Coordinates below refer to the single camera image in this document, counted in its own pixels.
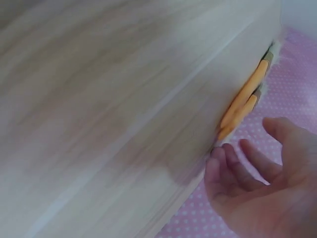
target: orange handle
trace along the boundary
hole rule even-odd
[[[244,85],[242,90],[239,92],[239,94],[236,96],[231,106],[229,107],[228,111],[224,115],[220,123],[221,129],[225,128],[230,123],[230,121],[232,120],[232,117],[235,115],[237,110],[239,110],[243,105],[246,104],[247,100],[250,98],[252,93],[256,90],[256,88],[264,79],[268,67],[269,67],[268,61],[262,60],[260,62],[256,71],[246,82],[246,84]]]
[[[234,119],[228,124],[225,128],[220,131],[218,136],[218,141],[222,141],[225,139],[233,130],[239,126],[239,124],[243,121],[243,119],[253,110],[258,98],[255,95],[252,95],[245,106],[237,111],[234,115]]]

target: wood grain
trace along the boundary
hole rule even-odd
[[[280,28],[278,0],[0,8],[3,238],[153,237]]]

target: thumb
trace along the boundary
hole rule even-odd
[[[270,136],[281,144],[291,133],[301,129],[287,118],[264,118],[263,127]]]

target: pink surface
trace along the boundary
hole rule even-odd
[[[317,133],[317,42],[290,30],[281,51],[281,60],[267,78],[268,93],[244,120],[230,143],[243,158],[237,143],[248,138],[280,163],[280,145],[262,128],[263,117],[284,116]],[[247,168],[257,173],[247,164]],[[204,184],[196,188],[156,238],[235,238],[210,207]]]

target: human hand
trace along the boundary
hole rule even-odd
[[[211,206],[241,238],[317,237],[317,136],[286,118],[264,119],[263,126],[282,144],[283,166],[241,140],[265,185],[249,174],[231,145],[215,148],[205,171]]]

